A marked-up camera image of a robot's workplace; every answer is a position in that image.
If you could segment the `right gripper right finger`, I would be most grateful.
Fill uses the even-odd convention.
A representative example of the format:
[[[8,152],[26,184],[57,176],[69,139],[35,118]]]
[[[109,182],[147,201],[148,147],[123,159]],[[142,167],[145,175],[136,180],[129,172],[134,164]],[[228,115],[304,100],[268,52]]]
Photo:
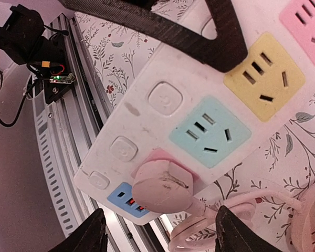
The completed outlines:
[[[216,218],[215,251],[276,252],[278,249],[256,235],[226,206],[221,206]]]

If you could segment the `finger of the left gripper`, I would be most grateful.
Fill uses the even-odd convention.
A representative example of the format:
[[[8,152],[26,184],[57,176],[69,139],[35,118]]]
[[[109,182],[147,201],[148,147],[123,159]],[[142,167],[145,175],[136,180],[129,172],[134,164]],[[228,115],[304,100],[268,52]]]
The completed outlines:
[[[206,1],[216,26],[215,39],[128,1],[61,1],[63,7],[125,26],[165,43],[219,72],[229,72],[248,55],[231,1]]]

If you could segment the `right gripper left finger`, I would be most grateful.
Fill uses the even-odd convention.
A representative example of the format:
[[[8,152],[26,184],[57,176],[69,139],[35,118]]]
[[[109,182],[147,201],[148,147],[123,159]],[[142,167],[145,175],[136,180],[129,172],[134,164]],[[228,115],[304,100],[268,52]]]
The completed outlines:
[[[95,210],[70,236],[49,252],[107,251],[106,218],[101,208]]]

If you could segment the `white power strip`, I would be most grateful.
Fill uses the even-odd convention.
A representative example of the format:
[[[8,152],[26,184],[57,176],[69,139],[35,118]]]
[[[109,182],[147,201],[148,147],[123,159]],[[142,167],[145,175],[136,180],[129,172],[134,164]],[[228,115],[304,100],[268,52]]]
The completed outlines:
[[[213,40],[206,1],[177,23]],[[161,43],[96,137],[75,186],[128,220],[158,217],[132,197],[137,166],[161,148],[211,184],[289,119],[315,93],[315,1],[231,1],[248,49],[223,73]]]

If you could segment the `pink round plug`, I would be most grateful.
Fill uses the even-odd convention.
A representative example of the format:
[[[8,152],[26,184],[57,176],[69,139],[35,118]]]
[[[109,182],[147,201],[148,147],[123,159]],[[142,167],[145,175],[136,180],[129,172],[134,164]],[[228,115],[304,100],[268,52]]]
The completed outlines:
[[[193,214],[204,208],[194,197],[197,174],[161,148],[153,150],[131,176],[133,199],[149,211]]]

